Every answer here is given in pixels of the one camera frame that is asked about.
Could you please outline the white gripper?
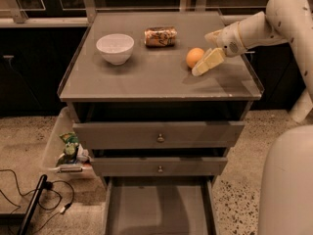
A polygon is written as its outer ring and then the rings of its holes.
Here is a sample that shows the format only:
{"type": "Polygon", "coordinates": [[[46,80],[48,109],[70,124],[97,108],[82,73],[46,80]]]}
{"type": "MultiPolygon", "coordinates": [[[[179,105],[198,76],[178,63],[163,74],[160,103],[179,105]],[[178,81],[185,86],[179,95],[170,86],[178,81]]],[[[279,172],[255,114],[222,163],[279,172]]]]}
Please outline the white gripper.
{"type": "Polygon", "coordinates": [[[223,29],[207,33],[204,39],[212,43],[214,49],[208,49],[192,68],[193,76],[201,76],[207,71],[222,64],[226,56],[236,57],[246,51],[240,35],[240,24],[232,23],[223,29]]]}

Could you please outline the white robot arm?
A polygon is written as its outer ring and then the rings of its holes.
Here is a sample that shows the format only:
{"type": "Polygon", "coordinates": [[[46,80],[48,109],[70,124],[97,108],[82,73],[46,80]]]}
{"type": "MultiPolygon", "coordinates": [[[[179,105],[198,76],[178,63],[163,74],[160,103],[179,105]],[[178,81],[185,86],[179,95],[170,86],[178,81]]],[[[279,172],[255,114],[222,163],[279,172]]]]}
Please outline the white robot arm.
{"type": "MultiPolygon", "coordinates": [[[[303,121],[313,102],[313,20],[308,0],[269,0],[266,11],[205,36],[215,47],[191,65],[200,76],[256,46],[289,43],[305,89],[291,109],[303,121]]],[[[313,125],[286,131],[265,161],[257,235],[313,235],[313,125]]]]}

